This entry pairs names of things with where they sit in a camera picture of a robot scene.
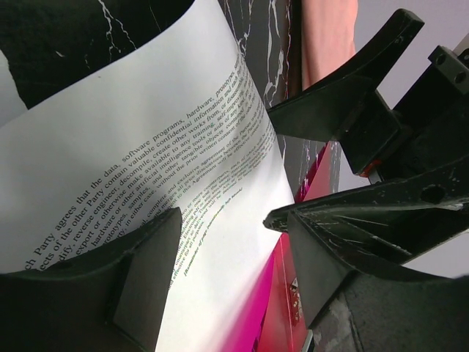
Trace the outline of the white form paper sheet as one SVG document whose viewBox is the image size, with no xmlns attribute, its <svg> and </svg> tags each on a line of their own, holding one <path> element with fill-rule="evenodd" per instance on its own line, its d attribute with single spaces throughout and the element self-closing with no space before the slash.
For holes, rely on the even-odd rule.
<svg viewBox="0 0 469 352">
<path fill-rule="evenodd" d="M 6 56 L 0 54 L 0 126 L 21 116 L 27 111 L 25 103 L 18 94 L 17 87 L 9 69 Z"/>
</svg>

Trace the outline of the white printed paper sheet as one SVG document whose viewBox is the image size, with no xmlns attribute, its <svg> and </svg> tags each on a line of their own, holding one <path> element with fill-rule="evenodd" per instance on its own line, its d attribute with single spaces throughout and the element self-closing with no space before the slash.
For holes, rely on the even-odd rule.
<svg viewBox="0 0 469 352">
<path fill-rule="evenodd" d="M 253 351 L 292 201 L 267 108 L 285 1 L 3 1 L 27 107 L 1 127 L 1 276 L 44 271 L 172 208 L 182 230 L 153 351 Z"/>
</svg>

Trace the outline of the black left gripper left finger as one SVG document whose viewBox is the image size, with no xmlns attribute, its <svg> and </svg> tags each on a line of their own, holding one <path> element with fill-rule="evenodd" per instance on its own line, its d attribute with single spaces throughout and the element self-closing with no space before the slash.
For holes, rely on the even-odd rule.
<svg viewBox="0 0 469 352">
<path fill-rule="evenodd" d="M 153 351 L 182 230 L 179 208 L 44 271 L 1 276 L 3 351 Z"/>
</svg>

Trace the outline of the red plastic clip folder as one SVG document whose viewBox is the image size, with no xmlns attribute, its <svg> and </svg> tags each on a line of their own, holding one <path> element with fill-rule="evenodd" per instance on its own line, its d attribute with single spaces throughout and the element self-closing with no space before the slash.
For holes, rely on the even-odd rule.
<svg viewBox="0 0 469 352">
<path fill-rule="evenodd" d="M 271 259 L 267 308 L 252 350 L 301 351 L 309 340 L 309 332 L 305 327 L 288 234 L 281 235 Z"/>
</svg>

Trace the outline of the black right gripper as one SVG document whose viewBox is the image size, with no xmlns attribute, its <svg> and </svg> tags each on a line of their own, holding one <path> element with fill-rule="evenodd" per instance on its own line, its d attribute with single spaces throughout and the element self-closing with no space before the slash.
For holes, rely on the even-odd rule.
<svg viewBox="0 0 469 352">
<path fill-rule="evenodd" d="M 382 180 L 409 178 L 467 155 L 467 48 L 457 54 L 438 46 L 394 110 L 377 91 L 423 25 L 413 12 L 396 10 L 345 64 L 269 109 L 276 133 L 337 141 L 354 175 L 380 165 Z"/>
</svg>

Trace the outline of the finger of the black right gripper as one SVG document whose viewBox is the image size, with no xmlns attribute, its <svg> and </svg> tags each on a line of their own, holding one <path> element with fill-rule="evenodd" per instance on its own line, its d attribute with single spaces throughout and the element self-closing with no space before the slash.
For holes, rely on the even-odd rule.
<svg viewBox="0 0 469 352">
<path fill-rule="evenodd" d="M 287 217 L 402 264 L 468 229 L 468 158 L 406 179 L 272 210 L 263 224 L 287 231 Z"/>
</svg>

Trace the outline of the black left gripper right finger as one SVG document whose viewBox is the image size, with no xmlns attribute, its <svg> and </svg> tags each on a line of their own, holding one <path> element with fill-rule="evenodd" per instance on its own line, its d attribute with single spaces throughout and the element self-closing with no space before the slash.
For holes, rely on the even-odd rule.
<svg viewBox="0 0 469 352">
<path fill-rule="evenodd" d="M 317 351 L 467 351 L 468 277 L 391 263 L 287 219 L 303 316 Z"/>
</svg>

